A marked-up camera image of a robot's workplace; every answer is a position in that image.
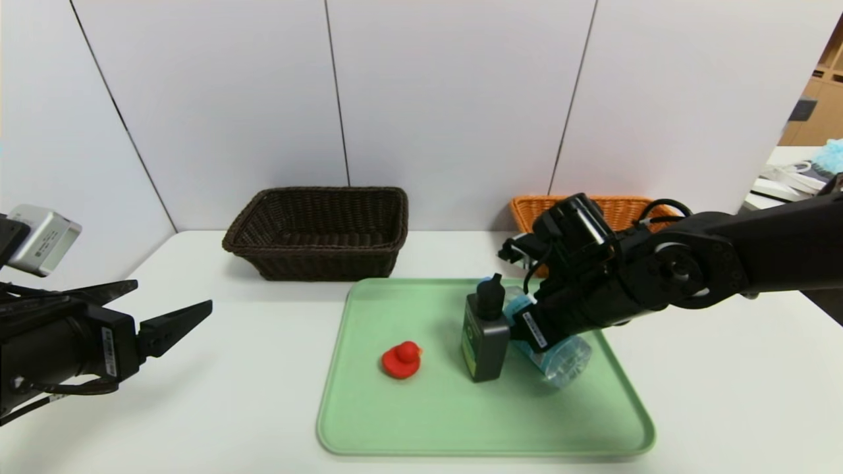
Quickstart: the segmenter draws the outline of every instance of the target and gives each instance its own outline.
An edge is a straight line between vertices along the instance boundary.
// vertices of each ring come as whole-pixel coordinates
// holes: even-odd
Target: white wall
[[[66,289],[124,277],[174,231],[111,104],[67,0],[3,0],[3,210],[51,207],[83,226],[48,278]]]
[[[259,189],[346,183],[319,0],[76,0],[179,229]],[[328,0],[351,184],[413,229],[498,229],[544,194],[593,0]],[[737,209],[843,0],[599,0],[553,194]]]
[[[734,212],[841,0],[599,0],[552,194]]]
[[[546,194],[594,0],[329,0],[349,176],[411,229],[513,228]]]
[[[321,0],[75,0],[179,230],[275,186],[346,186]]]

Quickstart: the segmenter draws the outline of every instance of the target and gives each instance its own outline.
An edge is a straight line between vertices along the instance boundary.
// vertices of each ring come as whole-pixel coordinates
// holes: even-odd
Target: rubber duck
[[[395,379],[411,377],[422,363],[422,349],[413,341],[402,342],[386,351],[380,358],[384,371]]]

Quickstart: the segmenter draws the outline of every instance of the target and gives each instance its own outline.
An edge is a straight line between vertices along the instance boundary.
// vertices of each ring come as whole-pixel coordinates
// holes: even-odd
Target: plastic bottle
[[[475,382],[501,376],[509,343],[509,323],[503,317],[506,290],[501,274],[484,279],[465,297],[462,348],[465,364]]]
[[[521,288],[506,287],[503,299],[503,315],[513,324],[513,315],[533,300]],[[547,380],[558,388],[573,382],[588,367],[591,346],[580,336],[571,336],[559,341],[543,353],[536,353],[526,341],[512,341],[521,352],[533,361]]]

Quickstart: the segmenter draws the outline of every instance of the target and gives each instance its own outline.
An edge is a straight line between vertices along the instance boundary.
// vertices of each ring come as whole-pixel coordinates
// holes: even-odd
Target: orange wicker basket
[[[509,203],[509,208],[513,211],[515,222],[518,223],[518,228],[522,232],[532,232],[533,222],[546,210],[553,207],[554,204],[565,199],[567,196],[519,196]],[[606,223],[615,232],[623,229],[628,229],[632,226],[632,222],[638,219],[641,211],[652,202],[652,199],[645,197],[634,196],[589,196],[589,198],[596,202],[601,209],[603,209],[603,217]],[[674,216],[674,213],[669,206],[657,206],[650,212],[649,217],[656,218],[661,216]],[[660,223],[650,225],[650,230],[655,232],[671,223]],[[546,278],[547,268],[541,267],[535,273],[536,277]]]

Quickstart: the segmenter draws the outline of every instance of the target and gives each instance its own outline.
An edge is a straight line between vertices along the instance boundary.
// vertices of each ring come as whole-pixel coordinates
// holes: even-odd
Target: green tray
[[[338,455],[629,456],[655,428],[600,331],[585,372],[563,390],[517,348],[501,378],[475,384],[460,352],[477,280],[375,278],[348,294],[317,431]],[[519,284],[511,281],[506,284]],[[421,368],[393,380],[381,354],[412,340]]]

